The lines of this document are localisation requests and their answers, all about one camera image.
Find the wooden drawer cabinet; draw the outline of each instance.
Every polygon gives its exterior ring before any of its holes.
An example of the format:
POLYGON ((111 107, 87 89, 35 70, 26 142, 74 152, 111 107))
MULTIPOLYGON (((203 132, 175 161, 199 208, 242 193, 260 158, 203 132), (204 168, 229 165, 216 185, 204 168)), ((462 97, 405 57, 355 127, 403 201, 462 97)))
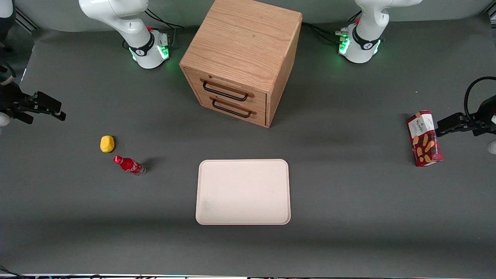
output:
POLYGON ((216 0, 180 67, 200 104, 269 127, 293 68, 302 14, 216 0))

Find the yellow object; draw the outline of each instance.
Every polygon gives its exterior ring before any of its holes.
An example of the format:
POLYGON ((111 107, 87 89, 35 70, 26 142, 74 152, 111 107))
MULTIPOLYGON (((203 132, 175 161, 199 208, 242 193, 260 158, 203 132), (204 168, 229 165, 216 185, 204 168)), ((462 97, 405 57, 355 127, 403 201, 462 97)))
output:
POLYGON ((114 138, 112 136, 103 136, 100 141, 100 149, 102 152, 109 153, 114 150, 116 144, 114 142, 114 138))

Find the plastic tray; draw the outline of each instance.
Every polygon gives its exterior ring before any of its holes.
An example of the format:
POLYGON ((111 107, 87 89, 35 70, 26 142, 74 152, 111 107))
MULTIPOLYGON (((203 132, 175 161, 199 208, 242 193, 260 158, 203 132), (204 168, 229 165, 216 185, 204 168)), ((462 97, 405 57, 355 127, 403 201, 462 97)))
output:
POLYGON ((285 160, 206 160, 200 164, 198 223, 284 225, 290 218, 289 171, 285 160))

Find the black metal handle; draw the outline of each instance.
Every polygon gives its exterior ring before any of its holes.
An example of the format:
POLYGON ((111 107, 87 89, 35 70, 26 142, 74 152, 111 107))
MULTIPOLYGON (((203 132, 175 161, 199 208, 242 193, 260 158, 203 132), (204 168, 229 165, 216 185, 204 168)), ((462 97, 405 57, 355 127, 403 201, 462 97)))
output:
POLYGON ((248 98, 248 94, 245 94, 245 96, 243 98, 238 98, 238 97, 235 97, 235 96, 231 96, 229 94, 226 94, 226 93, 223 93, 221 91, 217 91, 217 90, 214 90, 214 89, 211 89, 211 88, 208 88, 207 87, 207 81, 204 81, 203 82, 203 89, 207 90, 208 92, 212 92, 214 94, 217 94, 217 95, 221 95, 221 96, 224 96, 224 97, 227 97, 227 98, 230 98, 230 99, 233 99, 233 100, 236 100, 236 101, 240 101, 240 102, 244 102, 247 100, 248 98))
POLYGON ((229 113, 232 113, 234 115, 237 115, 239 117, 243 117, 243 118, 248 118, 250 115, 251 115, 251 111, 248 111, 248 114, 241 114, 241 113, 238 113, 238 112, 235 112, 235 111, 232 111, 232 110, 228 110, 226 108, 223 108, 223 107, 219 107, 217 105, 215 105, 215 101, 217 101, 216 99, 213 99, 212 100, 212 106, 216 109, 220 109, 220 110, 223 110, 225 112, 229 112, 229 113))

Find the coca-cola bottle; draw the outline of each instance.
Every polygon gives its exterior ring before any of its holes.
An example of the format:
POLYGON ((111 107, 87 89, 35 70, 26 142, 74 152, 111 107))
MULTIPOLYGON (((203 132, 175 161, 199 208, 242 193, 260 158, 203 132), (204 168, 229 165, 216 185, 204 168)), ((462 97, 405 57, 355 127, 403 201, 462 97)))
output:
POLYGON ((146 168, 142 164, 134 161, 131 158, 122 158, 120 156, 115 156, 114 163, 121 166, 121 169, 123 169, 124 171, 137 176, 142 176, 146 172, 146 168))

